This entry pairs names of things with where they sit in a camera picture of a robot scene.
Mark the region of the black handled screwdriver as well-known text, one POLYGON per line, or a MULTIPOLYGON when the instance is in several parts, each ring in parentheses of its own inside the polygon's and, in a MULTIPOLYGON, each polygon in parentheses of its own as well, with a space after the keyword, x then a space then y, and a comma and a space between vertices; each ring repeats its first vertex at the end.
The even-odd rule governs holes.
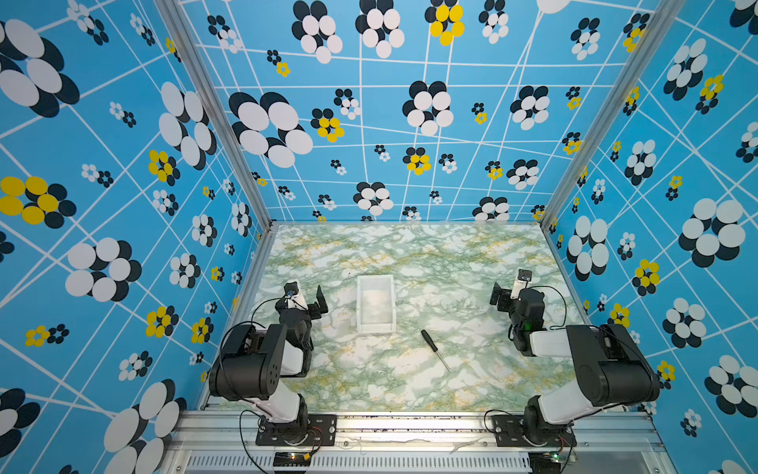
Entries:
POLYGON ((426 342, 426 345, 430 347, 430 349, 432 350, 432 353, 434 353, 434 355, 436 355, 436 357, 442 362, 445 369, 448 372, 450 372, 451 369, 449 365, 446 363, 445 359, 442 357, 441 353, 439 352, 438 346, 436 345, 434 339, 432 339, 432 336, 430 336, 430 333, 428 333, 426 329, 422 329, 422 331, 420 331, 420 335, 422 335, 422 339, 424 339, 424 341, 426 342))

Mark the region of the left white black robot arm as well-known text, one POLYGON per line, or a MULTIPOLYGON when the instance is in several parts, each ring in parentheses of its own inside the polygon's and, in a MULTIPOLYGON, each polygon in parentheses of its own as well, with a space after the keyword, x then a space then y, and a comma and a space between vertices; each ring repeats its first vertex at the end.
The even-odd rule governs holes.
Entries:
POLYGON ((267 430, 301 436, 309 430, 307 404, 282 379, 308 375, 315 349, 313 322, 327 314, 329 306, 321 288, 316 300, 307 302, 299 282, 285 284, 283 296, 271 302, 278 321, 265 326, 251 315, 226 332, 208 388, 214 397, 247 403, 264 419, 267 430))

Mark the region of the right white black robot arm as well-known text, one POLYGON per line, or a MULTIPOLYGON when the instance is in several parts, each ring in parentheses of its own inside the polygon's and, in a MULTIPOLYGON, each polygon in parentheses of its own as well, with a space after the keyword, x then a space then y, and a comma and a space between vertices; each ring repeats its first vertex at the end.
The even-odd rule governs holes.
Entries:
POLYGON ((657 372, 628 330, 617 324, 544 327, 545 296, 535 288, 505 290, 493 286, 490 304, 510 318, 508 338, 525 357, 568 359, 574 380, 529 399, 521 416, 523 438, 533 446, 568 442, 573 422, 622 405, 659 398, 657 372))

